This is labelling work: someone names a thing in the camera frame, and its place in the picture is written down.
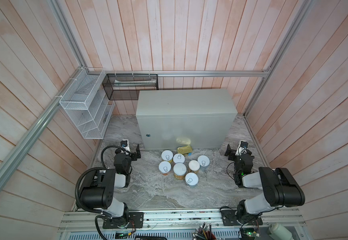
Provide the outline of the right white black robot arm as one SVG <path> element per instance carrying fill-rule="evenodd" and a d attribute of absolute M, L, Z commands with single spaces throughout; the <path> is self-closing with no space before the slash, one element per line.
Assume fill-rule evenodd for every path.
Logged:
<path fill-rule="evenodd" d="M 247 142 L 241 141 L 236 150 L 227 145 L 225 156 L 234 163 L 234 175 L 231 178 L 239 188 L 263 191 L 256 197 L 240 201 L 236 212 L 240 224 L 252 223 L 263 213 L 277 208 L 305 204 L 305 194 L 288 169 L 259 167 L 257 172 L 252 171 L 255 157 L 248 149 Z"/>

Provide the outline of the orange green label can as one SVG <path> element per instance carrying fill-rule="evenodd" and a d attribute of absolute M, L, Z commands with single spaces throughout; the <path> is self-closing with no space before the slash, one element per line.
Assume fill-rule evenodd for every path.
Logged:
<path fill-rule="evenodd" d="M 177 163 L 173 167 L 174 177 L 177 180 L 183 180 L 187 173 L 187 167 L 183 163 Z"/>

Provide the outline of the yellow label can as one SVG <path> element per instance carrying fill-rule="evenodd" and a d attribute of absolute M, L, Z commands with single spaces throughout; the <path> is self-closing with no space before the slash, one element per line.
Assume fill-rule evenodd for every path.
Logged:
<path fill-rule="evenodd" d="M 196 160 L 191 160 L 188 164 L 191 173 L 197 174 L 200 170 L 200 163 Z"/>

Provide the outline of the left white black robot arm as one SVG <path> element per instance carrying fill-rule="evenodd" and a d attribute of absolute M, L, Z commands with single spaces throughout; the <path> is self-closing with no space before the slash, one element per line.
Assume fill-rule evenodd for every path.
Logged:
<path fill-rule="evenodd" d="M 114 168 L 107 168 L 104 153 L 115 149 Z M 101 152 L 101 167 L 86 170 L 78 179 L 75 187 L 77 208 L 86 212 L 100 214 L 107 219 L 129 221 L 129 209 L 126 203 L 114 196 L 115 188 L 126 188 L 130 184 L 132 162 L 141 158 L 140 146 L 130 152 L 129 143 L 121 141 L 120 146 L 107 146 Z"/>

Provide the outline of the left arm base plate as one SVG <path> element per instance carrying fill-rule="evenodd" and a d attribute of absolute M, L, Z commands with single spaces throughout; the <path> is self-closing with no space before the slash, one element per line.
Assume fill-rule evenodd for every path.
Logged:
<path fill-rule="evenodd" d="M 103 229 L 131 229 L 142 228 L 144 223 L 143 212 L 130 212 L 128 217 L 124 214 L 119 218 L 112 218 L 110 220 L 104 220 Z"/>

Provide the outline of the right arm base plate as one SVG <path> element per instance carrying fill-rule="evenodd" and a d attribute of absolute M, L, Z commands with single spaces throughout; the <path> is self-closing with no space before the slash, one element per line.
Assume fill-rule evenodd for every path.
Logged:
<path fill-rule="evenodd" d="M 224 226 L 263 225 L 262 218 L 259 215 L 250 215 L 244 211 L 223 208 L 220 210 L 220 214 Z"/>

